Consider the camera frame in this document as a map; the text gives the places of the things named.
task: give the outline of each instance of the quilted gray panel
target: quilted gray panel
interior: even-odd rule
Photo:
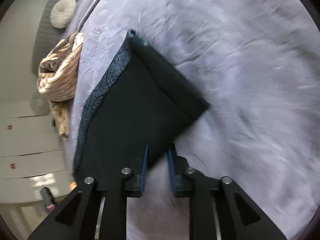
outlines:
[[[59,0],[48,0],[42,18],[39,23],[38,32],[33,49],[32,73],[38,75],[40,61],[48,55],[51,49],[60,41],[66,29],[57,29],[51,25],[50,13],[53,6]]]

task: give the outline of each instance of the white cabinet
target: white cabinet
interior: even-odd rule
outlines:
[[[52,115],[35,116],[29,102],[0,105],[0,146],[0,203],[41,200],[42,187],[70,192]]]

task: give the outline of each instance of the triangular cutout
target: triangular cutout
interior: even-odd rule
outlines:
[[[239,193],[235,193],[235,200],[243,225],[248,226],[261,220],[261,217],[248,205]]]
[[[74,198],[65,206],[63,210],[56,216],[55,220],[59,223],[65,224],[69,227],[72,226],[76,217],[82,193],[78,192]]]

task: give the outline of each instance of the blue fabric trim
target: blue fabric trim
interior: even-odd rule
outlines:
[[[73,160],[73,173],[76,172],[76,169],[79,167],[79,164],[81,162],[82,151],[86,140],[89,124],[92,118],[100,108],[100,105],[110,91],[111,87],[116,83],[120,75],[126,69],[131,59],[129,41],[129,39],[131,38],[138,40],[144,46],[148,45],[148,43],[140,33],[136,32],[135,30],[128,30],[127,35],[124,39],[124,43],[116,53],[109,68],[106,70],[98,85],[94,88],[94,90],[91,92],[90,96],[84,103],[82,117],[79,125],[77,147]]]

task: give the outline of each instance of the round cushion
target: round cushion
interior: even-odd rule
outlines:
[[[76,5],[75,0],[60,0],[57,2],[51,10],[51,24],[58,29],[67,27],[76,9]]]

